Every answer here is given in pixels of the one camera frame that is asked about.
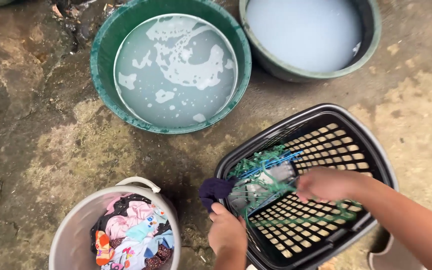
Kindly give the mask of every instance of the black laundry basket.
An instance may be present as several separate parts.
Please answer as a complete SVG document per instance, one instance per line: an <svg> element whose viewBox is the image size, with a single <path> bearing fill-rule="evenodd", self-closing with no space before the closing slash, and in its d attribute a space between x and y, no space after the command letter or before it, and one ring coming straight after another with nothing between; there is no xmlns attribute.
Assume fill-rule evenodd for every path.
<svg viewBox="0 0 432 270"><path fill-rule="evenodd" d="M327 166L355 170L398 189L393 169L374 135L348 111L334 104L311 107L260 132L226 155L214 176L225 179L241 159L275 145L285 145L291 152L303 151L302 160L292 164L296 175L312 166ZM220 202L237 214L227 199ZM249 260L260 270L317 268L377 224L360 204L346 200L343 207L356 212L356 218L286 223L285 220L298 216L334 216L339 210L333 202L303 203L295 193L285 193L249 216L249 222L253 223L247 230Z"/></svg>

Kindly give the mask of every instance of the orange sock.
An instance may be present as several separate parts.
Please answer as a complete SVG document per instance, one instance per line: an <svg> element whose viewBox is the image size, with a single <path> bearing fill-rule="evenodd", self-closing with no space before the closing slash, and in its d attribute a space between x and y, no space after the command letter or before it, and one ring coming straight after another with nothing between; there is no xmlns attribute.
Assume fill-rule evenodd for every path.
<svg viewBox="0 0 432 270"><path fill-rule="evenodd" d="M96 263L103 266L114 256L114 249L110 246L110 238L102 230L96 231Z"/></svg>

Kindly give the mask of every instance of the tangled hangers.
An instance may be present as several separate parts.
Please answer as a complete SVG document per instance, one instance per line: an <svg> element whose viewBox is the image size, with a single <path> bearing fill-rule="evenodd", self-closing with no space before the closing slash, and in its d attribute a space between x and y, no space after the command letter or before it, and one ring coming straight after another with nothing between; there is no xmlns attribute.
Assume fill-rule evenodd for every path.
<svg viewBox="0 0 432 270"><path fill-rule="evenodd" d="M246 221L246 224L249 226L256 226L255 224L257 223L255 221L253 223L249 222L249 217L257 210L283 196L287 192L297 191L294 184L296 178L282 183L267 171L268 169L281 165L283 162L301 159L297 156L300 155L302 151L291 153L290 151L285 151L284 149L284 145L278 145L274 146L271 150L254 153L251 159L244 158L239 163L237 163L237 165L228 174L228 178L231 176L237 176L239 179L241 179L236 183L235 187L233 188L233 192L229 195L229 197L249 199L245 200L247 204L240 210L240 214ZM263 174L268 176L272 180L272 183L262 181L260 177ZM253 187L253 189L255 189L254 187L259 187L264 191L248 190L248 187ZM244 193L246 195L236 195L233 193ZM295 217L294 219L273 219L271 220L271 223L275 225L290 223L303 224L317 223L320 221L331 222L337 219L350 221L356 218L355 212L343 207L343 201L336 201L335 203L337 209L339 210L339 214L336 216L330 215L328 217L328 215L324 215L322 217L313 216L309 218L303 218L299 216Z"/></svg>

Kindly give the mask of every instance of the dark blue cloth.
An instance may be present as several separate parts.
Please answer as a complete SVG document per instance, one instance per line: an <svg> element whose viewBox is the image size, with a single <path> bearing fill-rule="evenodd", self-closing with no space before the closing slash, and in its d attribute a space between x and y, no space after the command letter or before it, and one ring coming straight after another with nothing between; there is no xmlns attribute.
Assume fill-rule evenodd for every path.
<svg viewBox="0 0 432 270"><path fill-rule="evenodd" d="M227 181L213 177L202 182L199 187L199 199L201 204L208 210L208 213L213 212L211 209L213 203L217 202L218 199L228 197L237 181L239 179L236 176L231 176Z"/></svg>

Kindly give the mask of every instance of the plastic laundry basket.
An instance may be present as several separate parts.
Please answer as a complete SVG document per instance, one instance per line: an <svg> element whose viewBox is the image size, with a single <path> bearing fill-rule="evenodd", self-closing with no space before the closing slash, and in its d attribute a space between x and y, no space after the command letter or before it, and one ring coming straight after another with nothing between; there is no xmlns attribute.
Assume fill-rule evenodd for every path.
<svg viewBox="0 0 432 270"><path fill-rule="evenodd" d="M143 183L149 188L128 185ZM51 244L49 270L97 270L96 256L91 252L90 230L104 215L109 203L120 195L135 193L150 199L164 211L174 236L174 252L160 270L177 270L181 255L181 234L174 207L159 194L160 188L142 177L129 177L116 186L93 193L78 203L63 219Z"/></svg>
<svg viewBox="0 0 432 270"><path fill-rule="evenodd" d="M291 152L303 151L302 159L291 164L296 175L320 165L355 170L398 189L393 169L376 138L348 111L333 104L311 107L250 138L219 162L215 177L225 179L241 159L274 145L285 145ZM227 199L220 202L236 214ZM318 218L339 213L333 202L303 203L295 193L285 193L249 216L254 224L247 230L249 260L260 270L316 269L377 224L361 205L346 200L343 207L356 212L356 218L285 223L294 216Z"/></svg>

